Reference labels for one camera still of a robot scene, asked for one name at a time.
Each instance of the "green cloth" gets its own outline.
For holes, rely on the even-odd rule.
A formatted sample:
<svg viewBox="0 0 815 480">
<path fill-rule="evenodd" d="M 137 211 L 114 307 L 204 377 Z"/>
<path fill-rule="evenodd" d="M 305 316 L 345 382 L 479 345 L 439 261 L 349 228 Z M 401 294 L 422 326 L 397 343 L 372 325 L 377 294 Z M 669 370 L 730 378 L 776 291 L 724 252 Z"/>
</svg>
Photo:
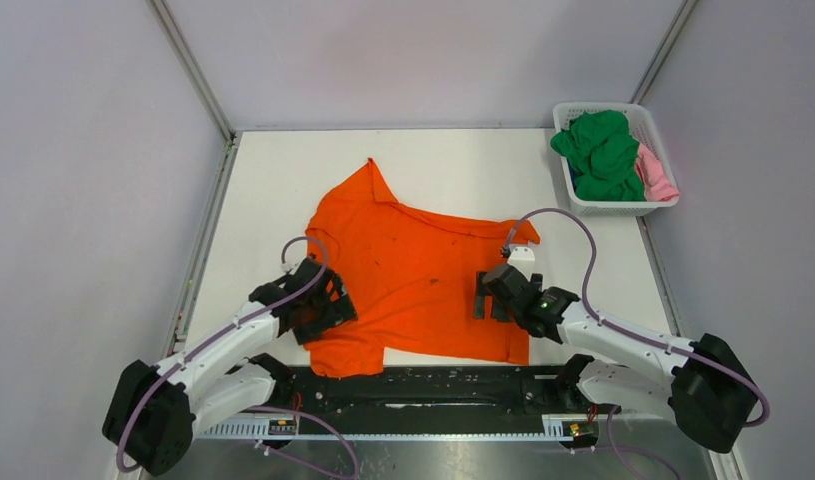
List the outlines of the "green cloth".
<svg viewBox="0 0 815 480">
<path fill-rule="evenodd" d="M 643 182 L 634 170 L 640 142 L 630 135 L 622 112 L 584 113 L 569 130 L 552 137 L 551 148 L 569 159 L 581 200 L 645 201 Z"/>
</svg>

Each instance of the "pink cloth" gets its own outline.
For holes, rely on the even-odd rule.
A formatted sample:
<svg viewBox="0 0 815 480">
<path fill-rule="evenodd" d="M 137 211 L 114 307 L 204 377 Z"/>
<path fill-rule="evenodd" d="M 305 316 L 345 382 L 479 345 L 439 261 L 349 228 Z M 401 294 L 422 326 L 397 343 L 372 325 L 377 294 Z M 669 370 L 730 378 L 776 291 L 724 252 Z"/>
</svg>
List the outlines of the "pink cloth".
<svg viewBox="0 0 815 480">
<path fill-rule="evenodd" d="M 645 197 L 649 202 L 666 202 L 678 196 L 678 189 L 669 181 L 669 177 L 663 171 L 663 164 L 642 142 L 640 149 L 637 150 L 637 163 L 634 168 L 643 181 Z"/>
</svg>

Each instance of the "gray floor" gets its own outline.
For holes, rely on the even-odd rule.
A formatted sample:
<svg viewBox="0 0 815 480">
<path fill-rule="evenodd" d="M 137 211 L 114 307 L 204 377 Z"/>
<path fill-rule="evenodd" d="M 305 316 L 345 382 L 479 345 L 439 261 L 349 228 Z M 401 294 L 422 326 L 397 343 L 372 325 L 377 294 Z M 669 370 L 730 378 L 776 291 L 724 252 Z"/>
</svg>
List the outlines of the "gray floor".
<svg viewBox="0 0 815 480">
<path fill-rule="evenodd" d="M 714 479 L 707 453 L 675 427 L 655 421 L 616 421 L 618 443 L 652 450 L 685 479 Z M 602 433 L 601 445 L 606 445 Z M 198 440 L 162 480 L 310 479 L 325 477 L 280 458 L 264 458 L 251 442 Z M 361 479 L 633 479 L 610 451 L 574 456 L 555 443 L 531 442 L 360 442 Z M 286 450 L 344 473 L 351 461 L 338 442 L 295 442 Z M 626 458 L 650 480 L 675 478 L 666 468 L 634 454 Z"/>
</svg>

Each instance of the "pile of clothes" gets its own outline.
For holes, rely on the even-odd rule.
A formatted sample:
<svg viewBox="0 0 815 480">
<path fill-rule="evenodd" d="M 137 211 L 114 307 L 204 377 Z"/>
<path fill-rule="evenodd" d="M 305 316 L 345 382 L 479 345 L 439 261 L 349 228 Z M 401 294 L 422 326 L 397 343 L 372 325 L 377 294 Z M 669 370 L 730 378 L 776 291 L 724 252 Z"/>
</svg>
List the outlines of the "pile of clothes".
<svg viewBox="0 0 815 480">
<path fill-rule="evenodd" d="M 631 136 L 622 112 L 584 113 L 551 139 L 551 148 L 568 159 L 581 200 L 665 202 L 678 197 L 660 160 Z"/>
</svg>

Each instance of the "orange cloth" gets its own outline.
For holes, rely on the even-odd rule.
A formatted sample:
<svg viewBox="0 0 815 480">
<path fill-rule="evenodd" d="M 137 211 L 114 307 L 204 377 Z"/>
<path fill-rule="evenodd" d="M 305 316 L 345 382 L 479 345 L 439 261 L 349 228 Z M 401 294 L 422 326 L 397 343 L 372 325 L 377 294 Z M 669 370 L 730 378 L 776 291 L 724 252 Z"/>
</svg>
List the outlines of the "orange cloth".
<svg viewBox="0 0 815 480">
<path fill-rule="evenodd" d="M 514 323 L 472 318 L 478 271 L 503 261 L 513 220 L 429 213 L 398 203 L 372 159 L 322 199 L 307 235 L 324 243 L 357 320 L 306 345 L 319 375 L 373 375 L 384 347 L 526 365 L 528 334 Z M 517 243 L 539 243 L 530 223 Z M 310 253 L 321 258 L 310 243 Z"/>
</svg>

